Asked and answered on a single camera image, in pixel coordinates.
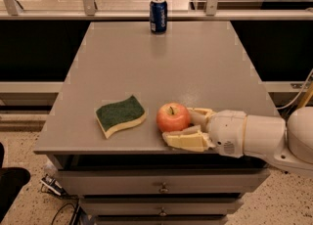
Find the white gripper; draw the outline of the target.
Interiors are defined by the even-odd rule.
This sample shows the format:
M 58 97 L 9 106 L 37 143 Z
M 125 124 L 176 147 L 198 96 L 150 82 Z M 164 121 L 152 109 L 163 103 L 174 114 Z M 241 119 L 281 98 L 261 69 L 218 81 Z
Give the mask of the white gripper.
M 188 108 L 192 127 L 163 132 L 164 142 L 172 148 L 202 153 L 213 149 L 220 156 L 240 158 L 244 155 L 246 113 Z

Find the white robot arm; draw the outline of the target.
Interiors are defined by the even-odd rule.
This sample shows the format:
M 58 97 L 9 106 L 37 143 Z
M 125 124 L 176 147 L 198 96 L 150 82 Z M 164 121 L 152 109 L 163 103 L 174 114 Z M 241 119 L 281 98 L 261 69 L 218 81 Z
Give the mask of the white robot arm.
M 270 165 L 312 177 L 311 163 L 293 156 L 286 144 L 286 123 L 279 117 L 247 115 L 245 112 L 187 108 L 195 126 L 181 131 L 162 131 L 164 142 L 192 152 L 212 149 L 220 156 L 259 158 Z

